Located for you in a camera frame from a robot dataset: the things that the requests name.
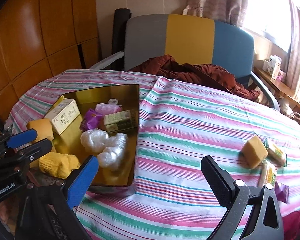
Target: wooden side table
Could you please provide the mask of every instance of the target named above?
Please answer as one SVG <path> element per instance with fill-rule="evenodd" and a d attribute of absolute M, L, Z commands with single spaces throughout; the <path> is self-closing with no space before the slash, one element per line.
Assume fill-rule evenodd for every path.
<path fill-rule="evenodd" d="M 254 67 L 254 73 L 257 77 L 263 78 L 275 91 L 274 97 L 279 100 L 280 97 L 286 98 L 288 101 L 295 104 L 298 108 L 300 108 L 300 101 L 296 101 L 293 99 L 293 91 L 286 86 L 283 82 L 279 80 L 275 80 L 271 78 L 269 73 L 263 71 L 262 69 Z"/>

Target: window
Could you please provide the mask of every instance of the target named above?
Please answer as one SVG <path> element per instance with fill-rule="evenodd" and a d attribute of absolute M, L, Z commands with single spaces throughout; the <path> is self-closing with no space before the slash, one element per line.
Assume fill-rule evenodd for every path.
<path fill-rule="evenodd" d="M 264 36 L 287 52 L 291 43 L 289 0 L 248 0 L 243 27 Z"/>

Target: yellow knit glove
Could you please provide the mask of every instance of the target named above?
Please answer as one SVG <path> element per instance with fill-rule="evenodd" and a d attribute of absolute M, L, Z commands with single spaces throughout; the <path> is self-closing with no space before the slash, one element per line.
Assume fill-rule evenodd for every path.
<path fill-rule="evenodd" d="M 79 167 L 80 162 L 74 155 L 49 152 L 39 159 L 40 171 L 61 179 L 66 179 L 72 170 Z"/>

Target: open metal box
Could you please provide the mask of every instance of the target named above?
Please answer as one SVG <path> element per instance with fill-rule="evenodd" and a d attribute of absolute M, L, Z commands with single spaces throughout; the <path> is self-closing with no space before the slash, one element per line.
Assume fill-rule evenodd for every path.
<path fill-rule="evenodd" d="M 85 89 L 66 93 L 62 95 L 51 107 L 51 111 L 63 99 L 75 99 L 80 110 L 80 115 L 58 135 L 54 132 L 54 146 L 57 152 L 62 154 L 76 155 L 82 163 L 86 157 L 92 153 L 86 152 L 85 148 L 80 143 L 79 126 L 82 117 L 89 108 L 94 109 L 98 103 L 107 103 L 109 99 L 115 98 L 122 105 L 123 111 L 134 111 L 135 118 L 139 119 L 139 85 L 113 85 L 98 88 Z M 99 167 L 89 191 L 99 194 L 111 194 L 115 196 L 128 196 L 135 193 L 134 184 L 134 166 L 137 152 L 138 127 L 121 131 L 129 137 L 125 158 L 118 171 L 111 171 L 106 168 Z M 110 133 L 109 136 L 114 136 L 116 133 Z"/>

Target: gray backrest panel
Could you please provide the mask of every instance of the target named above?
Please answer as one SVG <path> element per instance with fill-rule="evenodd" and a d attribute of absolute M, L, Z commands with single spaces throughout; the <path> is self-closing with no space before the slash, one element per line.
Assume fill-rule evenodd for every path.
<path fill-rule="evenodd" d="M 164 55 L 169 14 L 152 14 L 128 20 L 124 46 L 124 70 L 149 58 Z"/>

